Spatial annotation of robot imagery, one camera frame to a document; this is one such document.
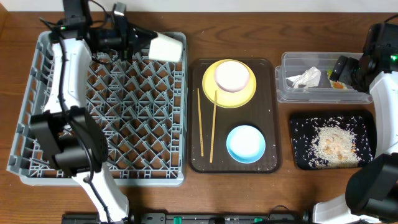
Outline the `wooden chopstick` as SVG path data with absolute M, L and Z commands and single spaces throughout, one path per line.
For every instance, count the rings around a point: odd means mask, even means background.
M 200 133 L 200 152 L 201 156 L 204 157 L 204 147 L 203 147 L 203 128 L 201 119 L 201 101 L 200 101 L 200 89 L 197 88 L 197 103 L 198 103 L 198 125 Z
M 213 102 L 213 117 L 212 117 L 212 129 L 211 129 L 211 147 L 210 147 L 210 164 L 213 163 L 213 152 L 214 152 L 214 141 L 215 141 L 215 126 L 216 126 L 216 108 L 218 92 L 215 91 L 215 97 Z

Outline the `green yellow snack wrapper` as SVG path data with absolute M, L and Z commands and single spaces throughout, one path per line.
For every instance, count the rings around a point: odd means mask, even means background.
M 327 70 L 326 72 L 327 72 L 327 76 L 328 76 L 330 85 L 331 85 L 331 87 L 333 89 L 337 89 L 337 90 L 347 90 L 348 89 L 347 86 L 344 83 L 335 82 L 335 81 L 330 79 L 332 70 Z

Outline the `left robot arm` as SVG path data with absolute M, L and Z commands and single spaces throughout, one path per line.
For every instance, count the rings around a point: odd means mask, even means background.
M 86 107 L 93 52 L 116 50 L 124 57 L 148 47 L 150 59 L 176 62 L 183 45 L 130 23 L 121 2 L 104 16 L 112 22 L 111 29 L 94 25 L 87 1 L 64 1 L 63 8 L 65 18 L 49 23 L 54 62 L 50 97 L 43 113 L 31 118 L 30 127 L 49 166 L 83 187 L 101 223 L 130 223 L 129 201 L 107 165 L 107 140 Z

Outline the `pink bowl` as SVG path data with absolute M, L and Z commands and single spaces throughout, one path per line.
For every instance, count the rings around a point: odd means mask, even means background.
M 224 91 L 236 93 L 249 83 L 250 74 L 246 66 L 237 61 L 226 61 L 215 69 L 215 83 Z

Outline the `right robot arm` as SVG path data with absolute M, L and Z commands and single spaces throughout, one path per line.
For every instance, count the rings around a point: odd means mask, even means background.
M 373 24 L 360 59 L 340 56 L 331 80 L 371 95 L 376 114 L 375 158 L 354 173 L 345 194 L 317 203 L 314 223 L 397 221 L 397 25 Z

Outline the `white tissue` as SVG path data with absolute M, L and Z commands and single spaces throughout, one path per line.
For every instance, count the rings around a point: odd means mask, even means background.
M 301 75 L 288 77 L 294 88 L 312 88 L 317 87 L 321 78 L 321 71 L 316 67 L 311 67 Z

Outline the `light blue bowl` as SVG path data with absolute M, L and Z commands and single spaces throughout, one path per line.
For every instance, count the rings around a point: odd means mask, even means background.
M 264 155 L 266 140 L 260 130 L 254 126 L 240 125 L 229 132 L 226 149 L 235 161 L 252 164 Z

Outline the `cream white cup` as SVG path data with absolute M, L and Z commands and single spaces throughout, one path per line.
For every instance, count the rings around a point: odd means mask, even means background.
M 183 52 L 183 43 L 169 36 L 156 32 L 157 37 L 150 41 L 150 60 L 178 62 Z

